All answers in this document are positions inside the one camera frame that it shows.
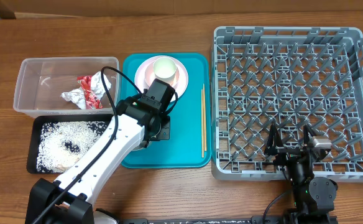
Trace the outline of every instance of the chopstick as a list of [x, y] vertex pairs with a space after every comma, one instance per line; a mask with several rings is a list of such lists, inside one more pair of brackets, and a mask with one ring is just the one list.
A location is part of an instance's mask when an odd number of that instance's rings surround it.
[[205, 84], [203, 85], [203, 104], [204, 104], [204, 150], [206, 152], [206, 101], [205, 101]]
[[201, 153], [202, 153], [202, 158], [204, 158], [204, 104], [203, 104], [203, 101], [204, 101], [204, 91], [201, 90], [201, 143], [202, 143], [202, 148], [201, 148]]

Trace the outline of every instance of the red and white wrapper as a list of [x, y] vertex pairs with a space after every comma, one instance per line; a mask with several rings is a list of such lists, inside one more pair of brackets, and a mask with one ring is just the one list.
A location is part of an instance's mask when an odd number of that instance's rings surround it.
[[[78, 83], [81, 85], [78, 89], [64, 92], [61, 97], [66, 101], [72, 101], [80, 109], [100, 109], [101, 105], [100, 99], [104, 96], [106, 91], [104, 90], [103, 83], [101, 82], [100, 72], [95, 75], [78, 77]], [[108, 89], [111, 88], [111, 83], [108, 81], [107, 76], [104, 76], [104, 81]]]

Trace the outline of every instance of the plastic tray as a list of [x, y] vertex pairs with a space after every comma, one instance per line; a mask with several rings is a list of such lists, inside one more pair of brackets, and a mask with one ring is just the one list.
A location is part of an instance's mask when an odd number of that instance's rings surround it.
[[42, 126], [47, 122], [71, 122], [71, 121], [104, 121], [109, 124], [113, 115], [111, 114], [83, 114], [83, 115], [55, 115], [55, 116], [39, 116], [35, 119], [32, 126], [32, 134], [30, 141], [30, 149], [27, 158], [27, 171], [31, 174], [43, 173], [37, 171], [37, 157], [40, 144], [40, 135]]
[[[333, 142], [315, 175], [363, 182], [363, 35], [339, 27], [218, 27], [212, 51], [213, 175], [283, 179], [265, 156], [275, 121], [284, 144], [305, 124]], [[230, 159], [234, 151], [240, 154]]]
[[[187, 69], [188, 86], [176, 107], [170, 113], [170, 140], [153, 142], [147, 149], [132, 151], [123, 160], [128, 168], [179, 168], [202, 167], [211, 158], [211, 126], [208, 61], [196, 53], [187, 54], [134, 54], [125, 59], [123, 72], [134, 80], [140, 64], [148, 58], [168, 55], [179, 60]], [[206, 90], [206, 132], [208, 150], [201, 156], [201, 90]], [[121, 98], [135, 95], [136, 90], [123, 82]]]
[[[59, 57], [28, 58], [20, 67], [14, 91], [13, 108], [33, 118], [56, 114], [111, 114], [113, 110], [106, 95], [101, 99], [103, 109], [81, 110], [60, 95], [65, 91], [79, 88], [77, 77], [94, 75], [104, 66], [119, 68], [115, 57]], [[106, 70], [111, 82], [110, 94], [118, 101], [119, 76]]]

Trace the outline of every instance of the pink plate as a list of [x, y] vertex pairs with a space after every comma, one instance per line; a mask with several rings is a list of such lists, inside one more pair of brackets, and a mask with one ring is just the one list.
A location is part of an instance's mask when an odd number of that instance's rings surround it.
[[[152, 83], [152, 81], [155, 79], [154, 73], [153, 72], [149, 72], [149, 66], [154, 63], [154, 61], [159, 58], [159, 57], [163, 57], [163, 55], [159, 55], [159, 56], [155, 56], [152, 58], [149, 58], [147, 60], [145, 60], [137, 69], [136, 74], [134, 76], [134, 83], [135, 85], [139, 88], [139, 90], [141, 92], [143, 92], [144, 89], [149, 88], [147, 83]], [[187, 89], [187, 85], [188, 85], [188, 74], [187, 74], [187, 69], [184, 67], [184, 65], [177, 59], [170, 57], [173, 59], [173, 61], [175, 61], [176, 63], [176, 75], [175, 75], [175, 81], [173, 81], [173, 83], [171, 84], [172, 87], [174, 87], [174, 89], [177, 92], [178, 97], [180, 98], [182, 96], [182, 94], [186, 91]], [[146, 70], [147, 71], [147, 75], [149, 73], [151, 73], [151, 75], [149, 75], [148, 79], [147, 79], [147, 83], [146, 83], [146, 78], [145, 78], [145, 74], [146, 74]]]

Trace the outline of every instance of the clear plastic bin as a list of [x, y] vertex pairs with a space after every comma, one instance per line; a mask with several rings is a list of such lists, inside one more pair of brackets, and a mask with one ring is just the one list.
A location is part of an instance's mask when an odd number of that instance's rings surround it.
[[[33, 118], [54, 114], [111, 114], [108, 97], [101, 99], [103, 109], [81, 110], [71, 101], [65, 101], [63, 92], [79, 88], [76, 78], [94, 75], [104, 66], [119, 69], [115, 57], [64, 57], [25, 59], [17, 77], [13, 108]], [[115, 102], [118, 101], [121, 86], [120, 76], [112, 70], [105, 75], [111, 82], [109, 89]]]

